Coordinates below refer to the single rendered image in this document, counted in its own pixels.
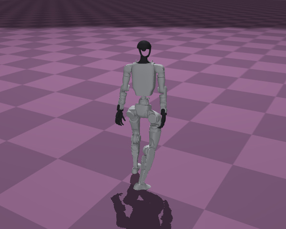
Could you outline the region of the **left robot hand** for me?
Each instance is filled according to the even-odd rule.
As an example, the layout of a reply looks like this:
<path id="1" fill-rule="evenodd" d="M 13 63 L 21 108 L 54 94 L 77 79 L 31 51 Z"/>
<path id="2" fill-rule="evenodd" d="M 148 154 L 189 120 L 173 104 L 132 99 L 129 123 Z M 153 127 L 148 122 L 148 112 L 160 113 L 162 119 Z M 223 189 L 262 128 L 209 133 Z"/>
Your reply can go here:
<path id="1" fill-rule="evenodd" d="M 117 105 L 117 111 L 118 111 L 118 112 L 116 113 L 115 122 L 116 122 L 116 124 L 122 126 L 122 125 L 124 125 L 124 124 L 122 123 L 122 118 L 124 119 L 124 121 L 125 121 L 125 118 L 124 118 L 123 113 L 122 113 L 123 109 L 120 110 L 120 105 Z"/>

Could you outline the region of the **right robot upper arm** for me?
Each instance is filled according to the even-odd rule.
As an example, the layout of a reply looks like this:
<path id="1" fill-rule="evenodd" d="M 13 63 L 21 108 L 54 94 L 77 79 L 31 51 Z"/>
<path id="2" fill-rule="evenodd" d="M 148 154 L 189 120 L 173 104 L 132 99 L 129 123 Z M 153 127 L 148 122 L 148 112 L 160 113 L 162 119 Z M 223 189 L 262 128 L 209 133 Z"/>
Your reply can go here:
<path id="1" fill-rule="evenodd" d="M 158 80 L 158 88 L 157 91 L 161 94 L 164 93 L 164 87 L 165 87 L 165 68 L 161 64 L 154 64 L 154 69 L 158 73 L 157 80 Z"/>

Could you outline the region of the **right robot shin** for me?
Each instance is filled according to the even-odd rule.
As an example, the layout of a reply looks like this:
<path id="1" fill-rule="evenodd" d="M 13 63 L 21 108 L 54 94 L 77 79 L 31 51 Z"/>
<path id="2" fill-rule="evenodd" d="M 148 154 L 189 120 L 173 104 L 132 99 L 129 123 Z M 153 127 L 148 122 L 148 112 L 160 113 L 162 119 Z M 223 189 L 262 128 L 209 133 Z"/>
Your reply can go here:
<path id="1" fill-rule="evenodd" d="M 154 148 L 152 148 L 152 147 L 150 147 L 147 150 L 146 156 L 145 155 L 142 156 L 141 173 L 140 173 L 140 177 L 139 177 L 140 185 L 144 185 L 147 174 L 148 174 L 149 170 L 151 169 L 151 166 L 152 166 L 152 163 L 154 160 L 154 156 L 155 156 L 155 151 L 154 151 Z"/>

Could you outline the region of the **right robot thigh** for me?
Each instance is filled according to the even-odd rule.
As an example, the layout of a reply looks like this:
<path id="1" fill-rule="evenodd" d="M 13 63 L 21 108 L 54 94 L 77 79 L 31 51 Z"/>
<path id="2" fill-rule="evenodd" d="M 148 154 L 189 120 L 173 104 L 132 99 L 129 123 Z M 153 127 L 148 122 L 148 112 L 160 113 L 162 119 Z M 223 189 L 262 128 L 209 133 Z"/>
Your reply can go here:
<path id="1" fill-rule="evenodd" d="M 147 155 L 147 150 L 150 147 L 154 148 L 154 151 L 157 148 L 160 135 L 161 135 L 161 128 L 158 128 L 161 126 L 161 115 L 154 110 L 149 110 L 148 121 L 151 123 L 151 125 L 150 125 L 150 130 L 149 130 L 149 145 L 146 145 L 143 148 L 143 153 L 145 155 Z"/>

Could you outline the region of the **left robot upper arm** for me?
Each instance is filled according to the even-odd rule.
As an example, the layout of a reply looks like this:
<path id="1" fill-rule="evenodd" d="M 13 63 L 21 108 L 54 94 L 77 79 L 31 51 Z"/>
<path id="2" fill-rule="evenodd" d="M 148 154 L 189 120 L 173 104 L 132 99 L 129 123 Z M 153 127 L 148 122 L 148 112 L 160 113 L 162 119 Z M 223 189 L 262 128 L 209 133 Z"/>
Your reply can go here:
<path id="1" fill-rule="evenodd" d="M 128 64 L 124 67 L 123 69 L 123 86 L 122 86 L 122 91 L 129 91 L 129 87 L 130 85 L 129 80 L 130 80 L 130 76 L 131 76 L 131 67 L 132 64 Z"/>

